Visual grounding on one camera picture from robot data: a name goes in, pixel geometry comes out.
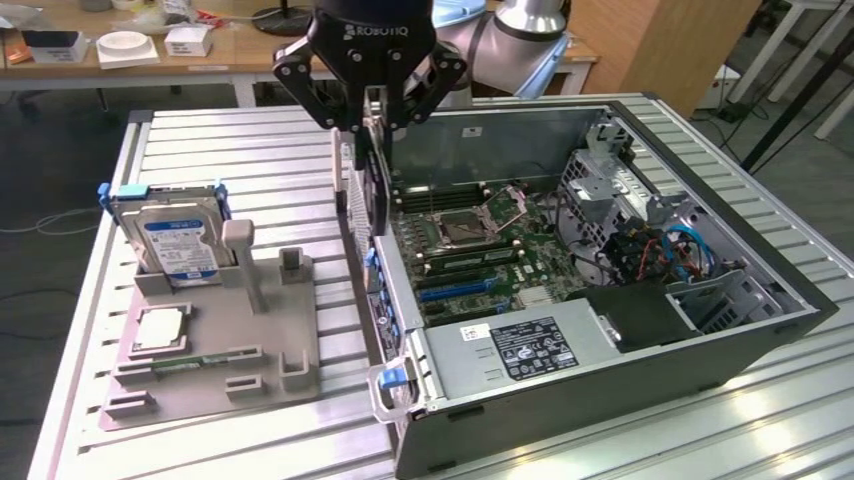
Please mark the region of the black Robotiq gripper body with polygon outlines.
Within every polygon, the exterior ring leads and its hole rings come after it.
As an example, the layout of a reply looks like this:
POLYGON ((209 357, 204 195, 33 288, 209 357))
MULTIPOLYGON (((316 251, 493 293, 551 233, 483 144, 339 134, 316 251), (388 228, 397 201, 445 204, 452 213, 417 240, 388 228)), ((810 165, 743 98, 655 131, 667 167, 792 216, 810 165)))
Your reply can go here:
POLYGON ((432 52, 429 1, 316 1, 307 41, 347 85, 401 84, 432 52))

